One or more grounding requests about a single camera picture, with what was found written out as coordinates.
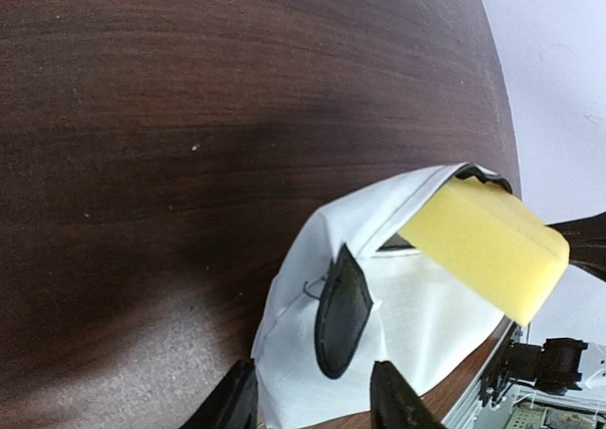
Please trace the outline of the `yellow sponge block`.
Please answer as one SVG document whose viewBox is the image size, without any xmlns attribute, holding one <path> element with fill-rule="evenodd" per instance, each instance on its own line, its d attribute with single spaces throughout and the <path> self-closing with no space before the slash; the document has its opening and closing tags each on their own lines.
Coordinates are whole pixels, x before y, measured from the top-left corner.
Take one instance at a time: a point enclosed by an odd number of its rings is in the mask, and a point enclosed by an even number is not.
<svg viewBox="0 0 606 429">
<path fill-rule="evenodd" d="M 399 233 L 523 326 L 569 263 L 561 233 L 499 185 L 476 177 L 449 180 Z"/>
</svg>

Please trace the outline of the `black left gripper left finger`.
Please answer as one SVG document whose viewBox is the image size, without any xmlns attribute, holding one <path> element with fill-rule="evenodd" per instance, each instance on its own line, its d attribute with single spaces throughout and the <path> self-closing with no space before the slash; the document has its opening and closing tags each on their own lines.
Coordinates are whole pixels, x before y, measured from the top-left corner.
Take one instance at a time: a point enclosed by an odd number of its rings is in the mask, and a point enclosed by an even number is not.
<svg viewBox="0 0 606 429">
<path fill-rule="evenodd" d="M 258 380 L 253 359 L 238 360 L 182 429 L 258 427 Z"/>
</svg>

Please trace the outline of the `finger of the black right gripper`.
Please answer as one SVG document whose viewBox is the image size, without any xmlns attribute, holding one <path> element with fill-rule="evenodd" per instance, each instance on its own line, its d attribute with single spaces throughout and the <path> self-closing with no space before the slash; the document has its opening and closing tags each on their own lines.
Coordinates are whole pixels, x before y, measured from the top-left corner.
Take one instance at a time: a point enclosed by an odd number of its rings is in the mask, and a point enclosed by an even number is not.
<svg viewBox="0 0 606 429">
<path fill-rule="evenodd" d="M 605 281 L 605 213 L 560 223 L 547 224 L 562 240 L 556 240 L 556 247 L 550 255 L 560 259 L 563 252 L 561 242 L 568 244 L 568 263 L 580 270 Z"/>
</svg>

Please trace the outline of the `white drawstring pouch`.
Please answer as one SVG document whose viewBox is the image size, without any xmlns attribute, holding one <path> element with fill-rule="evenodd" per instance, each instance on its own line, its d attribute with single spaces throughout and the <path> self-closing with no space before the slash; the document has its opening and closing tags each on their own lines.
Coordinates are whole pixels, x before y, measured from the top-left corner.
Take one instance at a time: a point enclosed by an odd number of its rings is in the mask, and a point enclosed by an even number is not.
<svg viewBox="0 0 606 429">
<path fill-rule="evenodd" d="M 496 329 L 502 313 L 413 248 L 385 244 L 450 179 L 498 173 L 475 164 L 402 173 L 319 207 L 273 279 L 252 355 L 270 428 L 305 428 L 365 412 L 373 365 L 389 361 L 418 394 L 445 379 Z M 330 262 L 346 246 L 372 298 L 359 346 L 338 379 L 314 351 L 319 297 Z"/>
</svg>

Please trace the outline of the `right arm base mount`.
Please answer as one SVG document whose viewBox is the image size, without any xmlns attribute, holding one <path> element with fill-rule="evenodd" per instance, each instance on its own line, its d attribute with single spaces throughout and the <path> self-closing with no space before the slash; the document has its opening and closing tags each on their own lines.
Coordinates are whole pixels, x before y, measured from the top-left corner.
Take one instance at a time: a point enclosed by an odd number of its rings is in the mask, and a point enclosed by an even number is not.
<svg viewBox="0 0 606 429">
<path fill-rule="evenodd" d="M 554 396 L 580 391 L 579 365 L 588 348 L 572 338 L 550 338 L 540 346 L 522 343 L 513 332 L 480 376 L 479 400 L 483 406 L 496 405 L 516 384 Z"/>
</svg>

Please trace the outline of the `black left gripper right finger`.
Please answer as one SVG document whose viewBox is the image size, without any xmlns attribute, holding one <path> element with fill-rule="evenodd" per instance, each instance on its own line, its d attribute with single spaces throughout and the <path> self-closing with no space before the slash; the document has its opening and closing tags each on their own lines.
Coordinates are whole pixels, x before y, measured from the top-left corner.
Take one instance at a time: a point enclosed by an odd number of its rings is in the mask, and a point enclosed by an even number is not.
<svg viewBox="0 0 606 429">
<path fill-rule="evenodd" d="M 444 429 L 389 361 L 375 362 L 370 380 L 373 429 Z"/>
</svg>

